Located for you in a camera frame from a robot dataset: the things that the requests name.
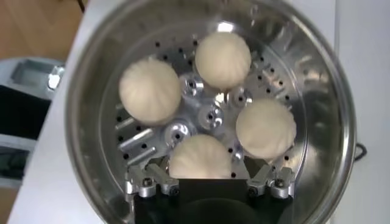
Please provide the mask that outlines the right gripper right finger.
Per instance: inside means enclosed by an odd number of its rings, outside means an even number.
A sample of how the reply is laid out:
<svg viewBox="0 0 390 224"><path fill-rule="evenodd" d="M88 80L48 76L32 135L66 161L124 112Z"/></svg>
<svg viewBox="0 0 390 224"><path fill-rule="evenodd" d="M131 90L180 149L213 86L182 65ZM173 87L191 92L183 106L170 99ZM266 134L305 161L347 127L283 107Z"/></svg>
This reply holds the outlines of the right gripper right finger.
<svg viewBox="0 0 390 224"><path fill-rule="evenodd" d="M244 165L249 173L246 181L247 194L257 198L269 193L273 198L288 198L294 196L295 173L289 167L280 169L266 162L258 162L248 156Z"/></svg>

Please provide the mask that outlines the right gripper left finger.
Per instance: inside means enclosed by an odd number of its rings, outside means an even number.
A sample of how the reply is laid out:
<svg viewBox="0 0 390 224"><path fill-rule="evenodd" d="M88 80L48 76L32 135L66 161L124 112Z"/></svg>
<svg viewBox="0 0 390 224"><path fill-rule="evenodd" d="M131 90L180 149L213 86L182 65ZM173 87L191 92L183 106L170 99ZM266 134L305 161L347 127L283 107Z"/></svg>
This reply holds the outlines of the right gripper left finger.
<svg viewBox="0 0 390 224"><path fill-rule="evenodd" d="M150 198L156 195L157 187L163 195L179 194L179 181L170 177L156 164L147 165L145 169L139 166L129 166L125 179L127 195L138 194L141 198Z"/></svg>

